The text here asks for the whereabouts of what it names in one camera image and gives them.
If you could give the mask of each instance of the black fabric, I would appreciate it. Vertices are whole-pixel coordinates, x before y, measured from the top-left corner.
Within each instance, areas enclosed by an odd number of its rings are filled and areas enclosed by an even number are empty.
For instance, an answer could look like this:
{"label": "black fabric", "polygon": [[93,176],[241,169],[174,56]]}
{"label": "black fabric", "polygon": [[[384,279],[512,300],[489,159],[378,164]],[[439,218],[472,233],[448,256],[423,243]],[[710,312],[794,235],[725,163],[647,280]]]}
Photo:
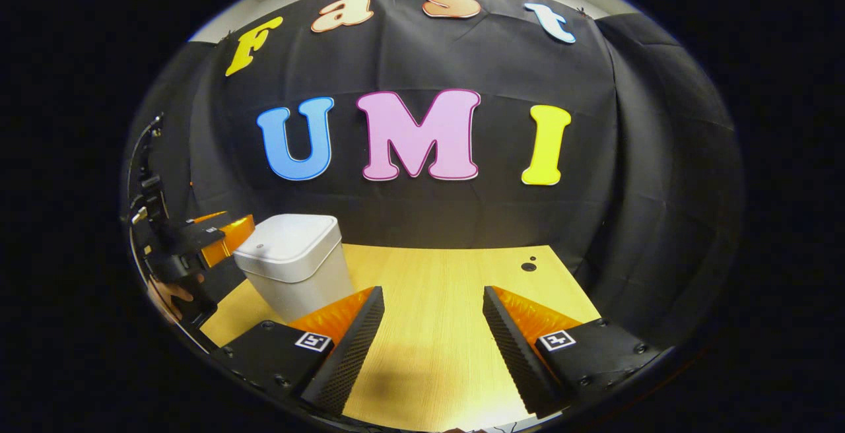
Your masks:
{"label": "black fabric", "polygon": [[[549,0],[478,0],[483,11],[468,20],[428,18],[423,0],[372,0],[370,20],[311,32],[335,1],[301,0],[259,18],[198,67],[187,144],[197,206],[188,216],[329,214],[345,242],[371,246],[549,244],[597,309],[647,343],[665,348],[700,323],[739,237],[742,166],[718,93],[672,36],[643,15],[590,20]],[[576,43],[547,35],[528,2],[564,16]],[[280,15],[250,66],[226,77],[238,37]],[[449,88],[482,96],[471,133],[478,176],[410,178],[398,164],[396,180],[365,180],[357,98],[395,91],[419,122]],[[289,108],[290,152],[304,158],[308,128],[296,109],[317,96],[335,99],[332,162],[314,180],[283,180],[269,169],[256,117]],[[520,181],[537,104],[572,114],[553,187]]]}
{"label": "black fabric", "polygon": [[642,15],[597,22],[619,94],[613,210],[574,274],[604,316],[666,347],[703,320],[739,238],[739,144],[709,78]]}
{"label": "black fabric", "polygon": [[[253,201],[256,222],[277,213],[330,214],[340,220],[344,241],[371,246],[552,244],[576,267],[607,209],[615,163],[613,70],[595,24],[550,0],[478,0],[483,10],[468,20],[429,18],[422,12],[425,0],[371,0],[370,20],[314,34],[309,26],[335,1],[301,0],[245,25],[248,30],[277,16],[284,20],[250,66],[230,77],[224,70],[241,32],[221,42],[208,100],[198,98],[193,115],[193,164],[209,171],[208,178],[193,174],[203,210]],[[545,3],[564,15],[578,42],[569,46],[547,35],[523,8],[526,2]],[[402,168],[396,180],[365,180],[367,123],[357,98],[395,91],[419,122],[434,96],[449,88],[482,96],[471,133],[478,176],[443,181],[423,171],[410,178]],[[310,153],[308,127],[296,108],[317,96],[335,99],[329,112],[332,162],[314,180],[283,180],[268,167],[256,117],[289,108],[290,153],[304,158]],[[573,117],[560,154],[562,178],[553,187],[520,179],[531,162],[536,123],[529,111],[537,104],[559,106]],[[434,156],[432,151],[426,166]],[[238,184],[211,176],[208,161],[220,159]]]}
{"label": "black fabric", "polygon": [[[153,172],[161,177],[167,211],[174,220],[184,220],[190,210],[190,157],[185,141],[189,137],[193,96],[199,76],[202,75],[199,67],[214,48],[213,44],[205,42],[186,43],[167,63],[147,91],[129,132],[131,144],[127,145],[125,160],[132,156],[133,145],[140,132],[156,115],[163,114],[161,136],[153,139],[149,163]],[[135,178],[132,178],[131,182],[134,193],[138,189]],[[121,196],[123,206],[126,201],[127,196],[124,193],[124,196]]]}

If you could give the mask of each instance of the pink letter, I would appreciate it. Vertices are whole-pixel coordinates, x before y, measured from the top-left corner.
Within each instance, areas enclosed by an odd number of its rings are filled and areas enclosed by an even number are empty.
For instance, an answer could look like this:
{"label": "pink letter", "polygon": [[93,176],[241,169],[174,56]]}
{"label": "pink letter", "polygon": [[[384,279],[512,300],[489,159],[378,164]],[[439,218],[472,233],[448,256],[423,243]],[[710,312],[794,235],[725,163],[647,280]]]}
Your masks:
{"label": "pink letter", "polygon": [[428,153],[437,143],[437,158],[428,173],[440,180],[470,180],[478,175],[473,164],[473,110],[481,96],[472,90],[443,90],[434,97],[422,123],[417,124],[393,91],[376,91],[358,99],[367,114],[370,162],[363,170],[369,180],[392,180],[399,168],[390,162],[390,145],[411,177],[419,176]]}

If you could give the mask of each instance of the orange letter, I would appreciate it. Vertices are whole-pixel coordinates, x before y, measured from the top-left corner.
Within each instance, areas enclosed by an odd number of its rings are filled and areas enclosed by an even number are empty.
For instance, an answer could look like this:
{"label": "orange letter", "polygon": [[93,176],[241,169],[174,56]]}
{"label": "orange letter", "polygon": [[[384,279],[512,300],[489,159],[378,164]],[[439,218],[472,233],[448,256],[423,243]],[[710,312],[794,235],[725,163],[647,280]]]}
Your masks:
{"label": "orange letter", "polygon": [[481,12],[481,4],[474,0],[429,0],[422,4],[428,17],[469,18]]}
{"label": "orange letter", "polygon": [[281,24],[281,17],[274,18],[269,22],[260,24],[253,30],[247,30],[241,38],[238,39],[238,48],[235,50],[235,56],[232,58],[232,64],[226,69],[226,76],[229,76],[238,70],[245,69],[248,64],[253,61],[253,56],[250,52],[261,48],[267,39],[268,29],[275,29]]}
{"label": "orange letter", "polygon": [[357,25],[372,17],[369,0],[340,0],[320,10],[320,18],[311,24],[314,32],[325,32],[343,25]]}

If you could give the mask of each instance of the black backdrop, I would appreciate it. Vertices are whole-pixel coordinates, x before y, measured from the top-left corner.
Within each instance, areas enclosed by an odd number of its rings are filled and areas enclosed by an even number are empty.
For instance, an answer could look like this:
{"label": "black backdrop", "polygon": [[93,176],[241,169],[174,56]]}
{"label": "black backdrop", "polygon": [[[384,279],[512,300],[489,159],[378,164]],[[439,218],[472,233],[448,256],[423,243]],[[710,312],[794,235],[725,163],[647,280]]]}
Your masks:
{"label": "black backdrop", "polygon": [[[9,4],[14,48],[28,49],[10,52],[11,74],[29,109],[10,115],[12,130],[25,129],[12,133],[19,145],[6,168],[9,180],[47,187],[8,192],[10,204],[17,193],[23,205],[11,205],[19,208],[11,220],[20,220],[6,233],[7,253],[30,252],[37,267],[60,261],[43,276],[8,278],[16,295],[6,321],[27,334],[19,342],[9,328],[3,349],[12,430],[301,430],[199,363],[160,324],[126,276],[114,222],[112,187],[133,108],[182,42],[233,1]],[[832,0],[634,2],[684,42],[726,96],[749,204],[712,320],[720,329],[698,344],[708,349],[592,430],[841,430],[830,228],[836,132],[826,100],[834,60],[823,51],[834,20],[821,5]],[[51,117],[28,117],[39,113]],[[51,159],[39,160],[42,153]]]}
{"label": "black backdrop", "polygon": [[[329,214],[344,241],[371,246],[548,244],[599,312],[648,342],[667,348],[700,323],[739,237],[742,162],[718,91],[672,36],[643,15],[592,20],[550,0],[478,0],[481,14],[467,20],[430,18],[423,0],[371,0],[366,22],[313,33],[310,23],[335,1],[291,3],[175,57],[138,113],[145,122],[164,111],[164,132],[173,132],[153,160],[172,217]],[[576,43],[547,35],[525,3],[564,16]],[[226,77],[241,33],[277,16],[283,23],[250,65]],[[419,121],[448,88],[481,94],[471,133],[478,176],[363,178],[367,123],[357,98],[396,91]],[[256,117],[290,108],[290,153],[305,158],[308,126],[296,108],[317,96],[335,99],[332,163],[313,180],[284,180],[269,169]],[[551,187],[520,180],[537,104],[573,118]]]}

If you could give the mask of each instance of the wooden table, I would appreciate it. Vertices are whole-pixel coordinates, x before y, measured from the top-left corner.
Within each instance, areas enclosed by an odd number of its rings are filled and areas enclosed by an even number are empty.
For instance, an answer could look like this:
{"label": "wooden table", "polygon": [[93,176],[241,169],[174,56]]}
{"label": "wooden table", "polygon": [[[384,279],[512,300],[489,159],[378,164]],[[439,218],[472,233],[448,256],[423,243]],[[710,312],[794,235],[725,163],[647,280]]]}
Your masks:
{"label": "wooden table", "polygon": [[[344,409],[344,415],[374,424],[473,430],[531,417],[482,314],[486,285],[577,321],[600,317],[549,246],[421,250],[344,244],[343,250],[356,290],[384,290],[381,327]],[[522,270],[525,262],[536,270]],[[247,280],[220,301],[202,331],[223,345],[264,319],[283,322]]]}

